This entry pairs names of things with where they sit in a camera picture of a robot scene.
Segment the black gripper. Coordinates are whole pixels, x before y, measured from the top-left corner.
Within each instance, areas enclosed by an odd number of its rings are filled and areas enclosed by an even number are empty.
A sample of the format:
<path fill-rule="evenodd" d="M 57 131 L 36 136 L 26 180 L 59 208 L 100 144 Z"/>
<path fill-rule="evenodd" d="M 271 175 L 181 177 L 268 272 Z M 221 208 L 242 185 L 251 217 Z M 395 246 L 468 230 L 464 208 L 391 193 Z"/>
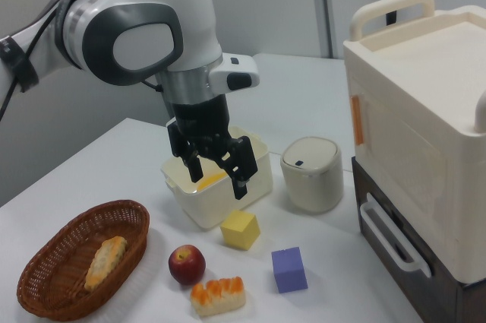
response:
<path fill-rule="evenodd" d="M 175 121 L 167 127 L 174 157 L 187 167 L 191 181 L 203 177 L 198 156 L 219 164 L 232 181 L 236 200 L 248 193 L 246 184 L 258 171 L 248 136 L 231 138 L 226 97 L 219 95 L 197 104 L 175 104 Z"/>

